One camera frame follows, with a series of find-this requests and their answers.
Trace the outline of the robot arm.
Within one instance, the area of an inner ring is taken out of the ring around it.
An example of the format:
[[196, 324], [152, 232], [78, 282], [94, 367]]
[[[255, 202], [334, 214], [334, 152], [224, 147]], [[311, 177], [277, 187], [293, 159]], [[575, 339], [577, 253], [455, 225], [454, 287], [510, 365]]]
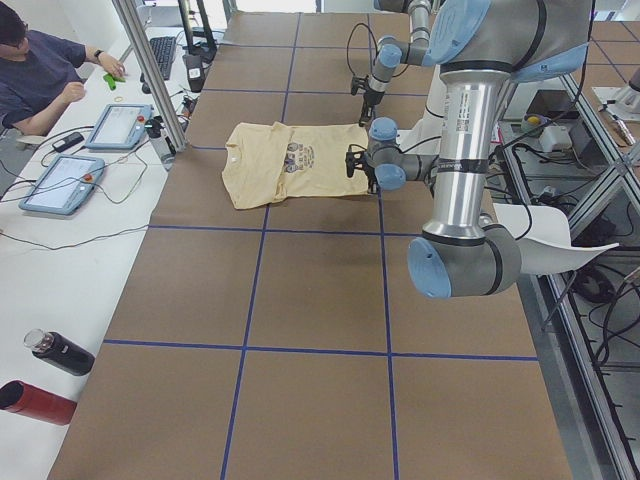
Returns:
[[381, 37], [376, 43], [376, 56], [370, 73], [364, 77], [352, 74], [350, 93], [362, 93], [363, 103], [358, 120], [360, 126], [368, 124], [391, 80], [401, 65], [419, 66], [427, 53], [431, 38], [430, 16], [440, 6], [439, 1], [374, 1], [374, 8], [383, 12], [403, 13], [409, 16], [408, 41], [393, 36]]
[[[365, 147], [350, 147], [348, 175], [363, 171], [373, 190], [409, 181], [434, 188], [430, 219], [408, 248], [415, 288], [431, 298], [484, 296], [509, 288], [522, 270], [521, 252], [502, 225], [481, 219], [492, 131], [506, 90], [576, 71], [587, 57], [591, 1], [379, 1], [404, 13], [410, 38], [380, 39], [371, 73], [354, 78], [361, 95]], [[437, 67], [444, 85], [440, 147], [422, 154], [402, 148], [396, 123], [375, 117], [398, 66]]]

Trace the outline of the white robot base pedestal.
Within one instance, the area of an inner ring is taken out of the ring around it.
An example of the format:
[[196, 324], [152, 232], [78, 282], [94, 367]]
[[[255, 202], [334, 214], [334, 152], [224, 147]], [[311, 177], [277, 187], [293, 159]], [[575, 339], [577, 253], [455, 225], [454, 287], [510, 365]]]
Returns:
[[409, 154], [436, 155], [440, 151], [440, 137], [444, 118], [446, 86], [440, 79], [440, 66], [434, 67], [423, 117], [410, 131], [400, 134], [400, 149]]

